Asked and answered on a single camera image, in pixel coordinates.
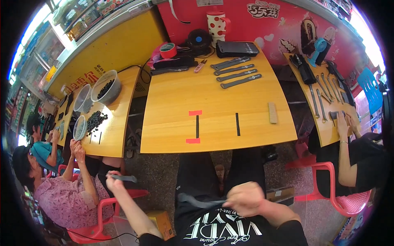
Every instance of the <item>blue desk fan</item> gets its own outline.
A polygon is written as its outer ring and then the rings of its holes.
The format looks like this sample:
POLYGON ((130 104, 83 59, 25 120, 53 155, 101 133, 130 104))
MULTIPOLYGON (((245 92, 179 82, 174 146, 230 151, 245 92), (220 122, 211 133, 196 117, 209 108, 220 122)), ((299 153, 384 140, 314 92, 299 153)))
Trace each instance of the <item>blue desk fan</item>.
POLYGON ((318 58, 319 54, 325 50, 327 47, 327 41, 324 38, 318 38, 315 41, 315 53, 313 53, 312 58, 308 58, 309 63, 312 67, 316 67, 316 59, 318 58))

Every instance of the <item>person in black shirt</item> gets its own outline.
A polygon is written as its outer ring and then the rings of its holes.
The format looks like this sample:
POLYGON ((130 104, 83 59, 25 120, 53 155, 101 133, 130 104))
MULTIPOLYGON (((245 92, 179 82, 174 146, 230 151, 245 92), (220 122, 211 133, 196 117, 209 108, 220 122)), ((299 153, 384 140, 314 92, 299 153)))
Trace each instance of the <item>person in black shirt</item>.
POLYGON ((210 154, 179 155, 174 213, 177 235, 167 241, 128 195, 122 181, 114 180, 112 174, 120 175, 109 172, 107 186, 139 236, 141 246, 308 245, 300 217, 286 205, 265 199, 264 167, 258 147, 233 150, 223 190, 227 199, 210 208, 178 201, 180 193, 201 202, 223 199, 210 154))
MULTIPOLYGON (((348 196, 375 187, 382 187, 390 171, 390 155, 383 147, 382 135, 366 133, 361 136, 351 115, 337 115, 339 141, 320 147, 316 126, 309 135, 309 152, 317 162, 332 162, 335 168, 335 196, 348 196), (351 128, 356 139, 348 141, 351 128)), ((316 182, 322 196, 330 198, 330 173, 316 171, 316 182)))

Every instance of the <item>red and white cup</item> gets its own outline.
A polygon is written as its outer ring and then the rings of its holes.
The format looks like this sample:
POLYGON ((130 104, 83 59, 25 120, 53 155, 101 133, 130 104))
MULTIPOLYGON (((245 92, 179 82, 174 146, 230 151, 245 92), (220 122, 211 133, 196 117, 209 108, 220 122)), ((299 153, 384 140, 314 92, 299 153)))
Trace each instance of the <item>red and white cup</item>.
POLYGON ((208 19, 208 30, 213 38, 212 46, 216 46, 218 40, 225 41, 225 36, 231 30, 231 21, 226 18, 224 11, 219 11, 216 8, 213 11, 206 13, 208 19))

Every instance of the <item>black t-shirt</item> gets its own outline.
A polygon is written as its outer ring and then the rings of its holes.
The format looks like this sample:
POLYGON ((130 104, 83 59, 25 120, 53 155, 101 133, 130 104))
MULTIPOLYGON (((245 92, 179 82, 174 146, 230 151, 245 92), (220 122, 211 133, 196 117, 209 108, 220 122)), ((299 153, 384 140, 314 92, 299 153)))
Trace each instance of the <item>black t-shirt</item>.
POLYGON ((140 246, 308 245, 300 222, 274 228, 262 216, 240 217, 234 210, 207 211, 177 236, 164 241, 152 234, 139 238, 140 246))
MULTIPOLYGON (((377 144, 381 135, 366 133, 361 138, 349 143, 350 165, 357 164, 357 179, 355 187, 346 187, 338 182, 339 170, 339 142, 320 148, 316 152, 316 161, 330 161, 335 168, 335 194, 336 196, 347 196, 354 193, 368 191, 374 187, 381 187, 387 180, 390 170, 390 156, 383 146, 377 144)), ((319 192, 330 197, 330 175, 327 170, 317 170, 316 179, 319 192)))

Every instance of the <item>plastic container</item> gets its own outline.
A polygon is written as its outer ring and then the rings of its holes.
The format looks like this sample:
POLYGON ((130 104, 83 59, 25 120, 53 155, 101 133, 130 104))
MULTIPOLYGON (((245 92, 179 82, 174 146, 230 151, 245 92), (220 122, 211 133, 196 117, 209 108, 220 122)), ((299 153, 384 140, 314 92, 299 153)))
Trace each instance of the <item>plastic container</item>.
POLYGON ((74 111, 81 112, 84 114, 89 112, 93 104, 90 97, 92 90, 93 89, 90 86, 90 84, 87 84, 82 88, 82 90, 79 91, 75 99, 74 111))
POLYGON ((87 131, 87 122, 85 116, 81 115, 75 122, 74 131, 72 132, 72 136, 75 140, 81 140, 86 135, 87 131))
POLYGON ((118 73, 116 72, 116 70, 109 70, 108 72, 103 74, 93 86, 91 100, 93 102, 99 102, 104 105, 110 105, 119 96, 121 90, 122 83, 119 80, 118 73), (97 99, 97 96, 100 93, 101 89, 111 80, 114 80, 114 82, 112 83, 110 89, 100 99, 97 99))

